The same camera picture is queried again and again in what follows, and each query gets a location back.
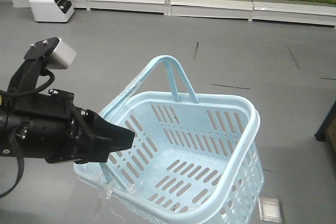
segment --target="basket handle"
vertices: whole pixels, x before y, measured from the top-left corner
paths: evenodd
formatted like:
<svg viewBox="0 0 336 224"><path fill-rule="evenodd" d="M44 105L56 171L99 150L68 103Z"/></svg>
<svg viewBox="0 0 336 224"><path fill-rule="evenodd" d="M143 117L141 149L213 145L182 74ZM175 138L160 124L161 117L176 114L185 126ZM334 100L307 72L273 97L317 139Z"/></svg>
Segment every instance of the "basket handle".
<svg viewBox="0 0 336 224"><path fill-rule="evenodd" d="M180 97L178 95L179 93L177 91L172 65L174 65L174 67L177 69L177 72L179 73L185 87L187 88L192 101L194 103L198 103L198 98L195 94L195 91L178 60L169 55L161 55L152 59L147 64L147 66L127 85L127 87L100 112L100 115L108 121L111 120L124 106L124 104L133 96L147 76L160 62L164 63L166 68L166 73L174 101L179 102Z"/></svg>

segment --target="black cable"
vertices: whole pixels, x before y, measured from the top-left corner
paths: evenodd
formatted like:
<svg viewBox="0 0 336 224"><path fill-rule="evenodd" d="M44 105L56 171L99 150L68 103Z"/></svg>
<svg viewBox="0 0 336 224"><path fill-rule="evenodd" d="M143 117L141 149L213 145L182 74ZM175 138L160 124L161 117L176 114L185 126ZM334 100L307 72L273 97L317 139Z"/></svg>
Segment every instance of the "black cable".
<svg viewBox="0 0 336 224"><path fill-rule="evenodd" d="M15 137L16 133L15 133L15 131L16 131L16 129L14 129L10 133L10 135L8 137L8 141L9 141L9 144L11 145L12 151L15 154L15 157L16 157L16 160L17 160L17 175L16 175L16 180L15 180L14 185L8 191L0 194L0 198L5 197L11 191L14 190L14 188L17 186L17 184L19 184L19 182L20 182L20 180L21 180L21 178L23 176L23 171L25 169L25 162L24 162L24 159L23 159L23 155L21 153L19 145L16 142L16 137Z"/></svg>
<svg viewBox="0 0 336 224"><path fill-rule="evenodd" d="M22 92L22 93L11 93L11 92L6 92L6 91L3 91L3 90L0 90L0 95L4 95L4 96L8 96L8 97L24 97L26 95L31 95L31 94L41 92L41 91L45 90L47 87L49 87L55 80L55 75L53 74L53 72L51 72L48 69L46 69L44 71L43 76L49 76L49 80L47 80L41 86L39 86L39 87L37 87L33 90L29 90L27 92Z"/></svg>

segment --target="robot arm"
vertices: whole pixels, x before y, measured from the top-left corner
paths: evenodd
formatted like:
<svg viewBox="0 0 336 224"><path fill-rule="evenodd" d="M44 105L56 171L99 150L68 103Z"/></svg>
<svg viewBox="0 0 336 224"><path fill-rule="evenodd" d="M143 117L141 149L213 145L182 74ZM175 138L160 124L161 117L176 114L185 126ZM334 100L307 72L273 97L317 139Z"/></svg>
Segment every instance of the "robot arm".
<svg viewBox="0 0 336 224"><path fill-rule="evenodd" d="M66 69L75 55L60 38L36 42L7 91L0 91L0 156L18 160L14 187L23 173L23 157L44 158L50 164L106 162L109 153L132 146L134 132L76 107L73 93L57 89L49 90L49 95L39 93L55 79L49 69ZM39 76L49 80L36 87Z"/></svg>

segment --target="light blue plastic basket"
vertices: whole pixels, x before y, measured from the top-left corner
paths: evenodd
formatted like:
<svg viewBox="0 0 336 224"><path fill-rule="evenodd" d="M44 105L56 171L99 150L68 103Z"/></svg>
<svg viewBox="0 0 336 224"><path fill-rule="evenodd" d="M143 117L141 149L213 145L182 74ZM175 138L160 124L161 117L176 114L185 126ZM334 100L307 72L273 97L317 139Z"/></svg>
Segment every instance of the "light blue plastic basket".
<svg viewBox="0 0 336 224"><path fill-rule="evenodd" d="M133 96L159 62L171 93ZM178 93L172 66L188 93ZM151 223L249 222L264 175L254 143L260 118L248 100L195 94L180 63L158 56L101 115L135 131L133 147L111 153L106 164L75 165L82 181L113 180L113 195Z"/></svg>

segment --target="grey floor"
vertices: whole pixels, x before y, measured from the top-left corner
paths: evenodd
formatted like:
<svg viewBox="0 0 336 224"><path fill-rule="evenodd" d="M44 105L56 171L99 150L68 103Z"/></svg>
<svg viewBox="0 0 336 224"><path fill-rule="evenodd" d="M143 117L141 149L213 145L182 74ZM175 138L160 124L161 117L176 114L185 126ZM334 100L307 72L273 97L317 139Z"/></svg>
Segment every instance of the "grey floor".
<svg viewBox="0 0 336 224"><path fill-rule="evenodd" d="M286 223L335 223L335 153L313 137L336 99L336 81L321 79L336 78L335 29L102 10L76 10L67 24L43 24L30 9L0 0L0 88L31 43L53 36L78 55L68 70L55 71L52 87L73 91L83 108L99 112L162 54L179 59L196 92L248 98L261 116L261 195L281 200ZM168 90L160 69L142 90ZM147 223L80 182L72 164L25 162L21 183L0 199L0 223L122 223L119 216L124 223ZM15 160L1 158L0 189L15 176ZM251 224L259 223L267 222L256 208Z"/></svg>

